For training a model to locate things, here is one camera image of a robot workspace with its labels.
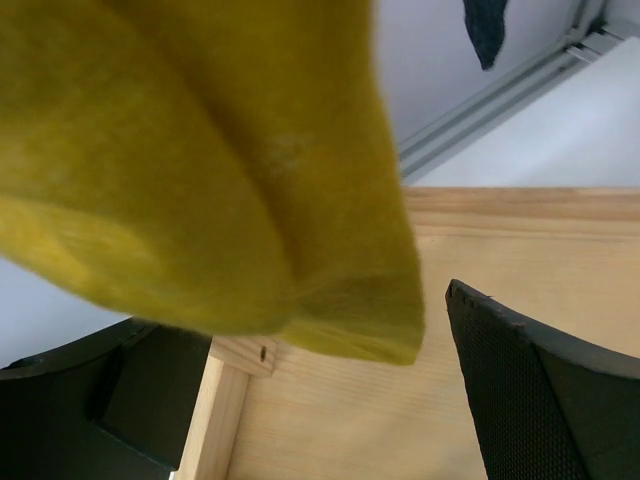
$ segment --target plywood surface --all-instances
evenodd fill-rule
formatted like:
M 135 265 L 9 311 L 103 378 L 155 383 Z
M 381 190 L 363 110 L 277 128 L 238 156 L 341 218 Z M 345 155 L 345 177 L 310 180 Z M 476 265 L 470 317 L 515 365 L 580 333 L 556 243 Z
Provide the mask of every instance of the plywood surface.
M 452 278 L 640 355 L 640 191 L 415 189 L 407 202 L 427 302 L 418 362 L 280 345 L 273 376 L 249 383 L 228 478 L 484 478 L 444 304 Z

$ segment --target wood grain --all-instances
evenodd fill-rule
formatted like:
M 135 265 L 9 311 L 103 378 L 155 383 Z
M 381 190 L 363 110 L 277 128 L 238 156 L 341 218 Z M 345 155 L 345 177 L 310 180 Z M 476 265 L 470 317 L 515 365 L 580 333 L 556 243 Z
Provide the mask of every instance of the wood grain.
M 444 304 L 452 278 L 640 355 L 640 191 L 416 189 L 407 205 L 427 302 L 418 362 L 280 345 L 273 376 L 249 384 L 228 478 L 483 478 Z
M 211 355 L 251 375 L 270 377 L 277 345 L 268 337 L 214 337 Z
M 249 374 L 209 356 L 175 480 L 225 480 Z

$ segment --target yellow fabric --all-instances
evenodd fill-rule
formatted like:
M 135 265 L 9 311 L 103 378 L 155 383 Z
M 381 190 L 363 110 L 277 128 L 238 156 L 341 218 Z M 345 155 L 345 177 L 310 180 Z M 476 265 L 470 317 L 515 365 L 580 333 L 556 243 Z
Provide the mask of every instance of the yellow fabric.
M 367 0 L 2 0 L 0 251 L 119 311 L 411 363 Z

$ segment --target dark cloth hanging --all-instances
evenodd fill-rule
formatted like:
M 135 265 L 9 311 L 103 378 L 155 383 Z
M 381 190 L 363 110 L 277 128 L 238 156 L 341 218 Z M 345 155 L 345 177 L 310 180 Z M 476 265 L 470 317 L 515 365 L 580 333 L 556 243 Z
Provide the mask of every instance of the dark cloth hanging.
M 464 23 L 483 70 L 490 70 L 505 38 L 507 0 L 463 0 Z

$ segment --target black plastic part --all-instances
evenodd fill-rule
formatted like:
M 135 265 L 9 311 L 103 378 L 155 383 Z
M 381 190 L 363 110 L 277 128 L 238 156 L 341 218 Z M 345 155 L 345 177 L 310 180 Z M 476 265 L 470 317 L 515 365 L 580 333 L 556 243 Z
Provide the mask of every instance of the black plastic part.
M 459 281 L 446 300 L 489 480 L 640 478 L 640 359 Z
M 0 370 L 0 478 L 168 479 L 210 342 L 127 320 Z

